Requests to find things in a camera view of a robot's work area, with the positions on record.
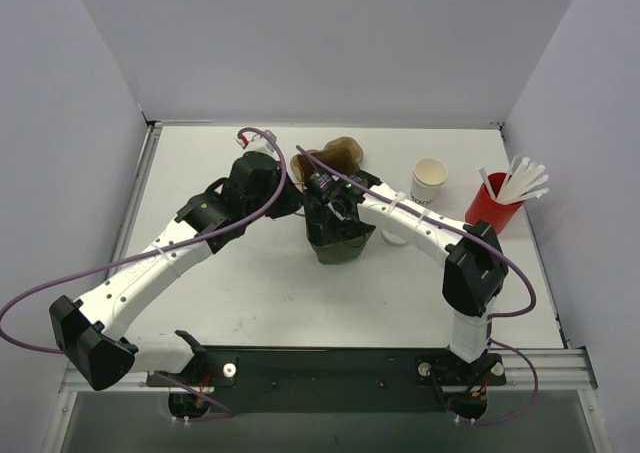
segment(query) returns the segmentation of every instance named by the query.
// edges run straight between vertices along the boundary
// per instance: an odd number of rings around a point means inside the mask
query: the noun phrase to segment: tabletop
[[[234,141],[238,129],[163,127],[128,255],[145,248],[191,196],[228,175],[242,154]],[[270,129],[287,166],[297,144],[321,149],[329,140],[351,136],[364,150],[362,168],[407,193],[415,163],[437,158],[449,176],[430,208],[458,220],[464,220],[480,186],[476,166],[488,173],[508,167],[496,130]],[[538,303],[525,316],[494,320],[493,337],[521,348],[563,348],[522,209],[499,239],[504,253],[530,278]],[[127,336],[182,329],[211,345],[445,347],[453,310],[442,297],[442,276],[431,258],[412,246],[391,246],[379,232],[353,262],[322,265],[306,240],[304,218],[262,219],[171,285],[134,321]],[[517,310],[528,301],[524,284],[510,272],[497,310]]]

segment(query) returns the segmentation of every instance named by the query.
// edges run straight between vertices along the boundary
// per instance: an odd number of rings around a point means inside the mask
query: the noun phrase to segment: red plastic cup
[[[500,192],[505,176],[507,176],[506,173],[492,173],[489,175],[489,183],[496,196],[498,196]],[[499,234],[523,204],[524,201],[510,205],[503,205],[502,203],[493,201],[489,196],[487,187],[482,183],[464,219],[472,225],[475,225],[478,220],[484,220],[493,226],[496,233]]]

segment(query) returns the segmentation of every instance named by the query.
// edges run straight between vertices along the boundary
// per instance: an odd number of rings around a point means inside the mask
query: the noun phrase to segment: white cylinder
[[[411,199],[420,205],[431,203],[448,176],[447,167],[441,161],[434,158],[420,160],[413,169]]]

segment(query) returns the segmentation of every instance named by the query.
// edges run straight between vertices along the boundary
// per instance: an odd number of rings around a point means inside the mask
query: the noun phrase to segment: white wall
[[[0,0],[0,302],[110,256],[145,124],[80,0]],[[3,322],[54,346],[44,292]],[[66,361],[0,341],[0,450],[40,451]]]
[[[528,211],[574,346],[587,345],[615,451],[640,449],[640,1],[574,0],[507,121],[549,168]]]
[[[506,119],[571,0],[83,0],[151,119]]]

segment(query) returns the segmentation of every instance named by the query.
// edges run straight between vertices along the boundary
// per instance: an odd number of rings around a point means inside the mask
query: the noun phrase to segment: robotic arm
[[[229,178],[217,180],[205,192],[191,198],[145,249],[158,250],[158,255],[122,269],[75,301],[62,296],[51,305],[57,345],[93,389],[108,388],[129,372],[164,371],[184,378],[193,371],[198,371],[197,374],[203,368],[206,371],[205,347],[186,332],[153,339],[127,339],[125,335],[135,318],[169,285],[226,243],[242,236],[246,226],[175,251],[165,248],[246,218],[273,195],[282,172],[269,142],[256,135],[244,151],[234,162]],[[307,200],[311,200],[314,208],[329,209],[338,221],[382,227],[442,266],[443,294],[455,310],[450,350],[466,363],[483,357],[488,346],[487,316],[492,300],[502,288],[506,265],[473,242],[396,208],[398,202],[403,202],[419,209],[413,202],[398,198],[375,176],[361,170],[352,179],[398,201],[388,205],[326,173],[315,173],[307,181]],[[265,215],[275,219],[292,214],[303,202],[304,195],[287,178],[282,193]],[[494,230],[486,223],[470,227],[428,210],[424,215],[466,228],[499,248]]]

